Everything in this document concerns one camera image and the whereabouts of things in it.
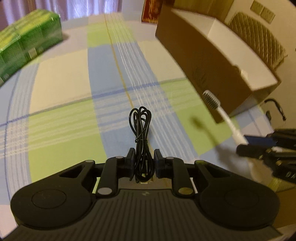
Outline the checkered pastel tablecloth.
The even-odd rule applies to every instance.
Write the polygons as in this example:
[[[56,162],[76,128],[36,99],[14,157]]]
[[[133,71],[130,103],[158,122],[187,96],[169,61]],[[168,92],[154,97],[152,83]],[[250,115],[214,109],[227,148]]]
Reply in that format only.
[[[14,193],[87,159],[135,146],[132,108],[152,113],[149,147],[192,163],[204,159],[250,177],[226,124],[215,123],[156,26],[126,14],[62,24],[64,40],[1,87],[1,237],[16,223]]]

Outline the brown cardboard storage box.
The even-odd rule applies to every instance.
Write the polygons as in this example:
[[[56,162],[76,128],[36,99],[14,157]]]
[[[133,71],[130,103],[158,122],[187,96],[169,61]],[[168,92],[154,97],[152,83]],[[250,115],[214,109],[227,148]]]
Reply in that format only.
[[[276,73],[216,18],[164,4],[156,37],[198,94],[210,90],[229,116],[259,104],[280,84]]]

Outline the wall socket plate pair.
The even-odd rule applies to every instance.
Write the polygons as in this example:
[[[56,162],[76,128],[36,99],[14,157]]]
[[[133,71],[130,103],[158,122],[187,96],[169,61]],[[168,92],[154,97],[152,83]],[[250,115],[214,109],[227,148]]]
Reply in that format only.
[[[275,13],[269,10],[267,7],[263,6],[258,1],[253,1],[252,5],[250,7],[250,10],[254,12],[255,14],[259,15],[263,20],[265,20],[267,23],[271,24]]]

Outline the red gift bag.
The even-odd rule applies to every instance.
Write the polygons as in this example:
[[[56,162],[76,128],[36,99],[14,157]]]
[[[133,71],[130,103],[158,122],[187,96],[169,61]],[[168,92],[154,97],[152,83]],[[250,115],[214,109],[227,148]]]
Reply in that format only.
[[[145,0],[142,10],[142,22],[157,24],[164,0]]]

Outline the purple sheer curtain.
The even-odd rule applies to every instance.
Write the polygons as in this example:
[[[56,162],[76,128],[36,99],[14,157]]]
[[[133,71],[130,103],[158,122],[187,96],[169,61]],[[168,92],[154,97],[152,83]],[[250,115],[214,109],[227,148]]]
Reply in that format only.
[[[26,14],[45,9],[66,21],[121,11],[122,1],[1,1],[1,26],[12,24]]]

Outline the green tissue multipack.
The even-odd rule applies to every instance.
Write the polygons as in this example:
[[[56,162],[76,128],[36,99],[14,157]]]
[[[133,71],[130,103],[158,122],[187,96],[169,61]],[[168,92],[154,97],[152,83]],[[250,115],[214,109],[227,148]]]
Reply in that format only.
[[[1,85],[63,40],[60,16],[36,9],[1,31]]]

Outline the white electric toothbrush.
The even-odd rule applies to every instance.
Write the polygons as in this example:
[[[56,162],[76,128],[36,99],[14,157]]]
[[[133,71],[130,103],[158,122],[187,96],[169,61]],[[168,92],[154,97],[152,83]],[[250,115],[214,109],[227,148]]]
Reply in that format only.
[[[229,117],[229,115],[222,108],[219,99],[211,91],[205,90],[203,92],[203,99],[206,102],[206,104],[211,109],[213,109],[214,111],[219,113],[219,115],[222,117],[222,119],[227,123],[227,125],[229,126],[229,128],[232,132],[232,138],[234,139],[236,147],[238,147],[238,145],[240,145],[240,144],[243,144],[243,145],[249,144],[248,141],[246,140],[246,138],[244,137],[244,133],[246,133],[246,132],[243,132],[243,131],[251,131],[251,133],[263,134],[263,132],[262,132],[263,127],[270,128],[270,124],[267,124],[267,122],[265,121],[263,116],[261,116],[259,119],[259,121],[263,121],[263,125],[260,126],[257,124],[255,119],[253,118],[252,112],[250,113],[250,111],[247,111],[246,113],[238,115],[238,123],[239,123],[240,127],[243,127],[243,129],[240,130],[239,128],[237,128],[234,125],[234,123],[231,120],[231,118]],[[283,152],[284,151],[283,148],[277,147],[277,146],[269,147],[269,148],[275,152]]]

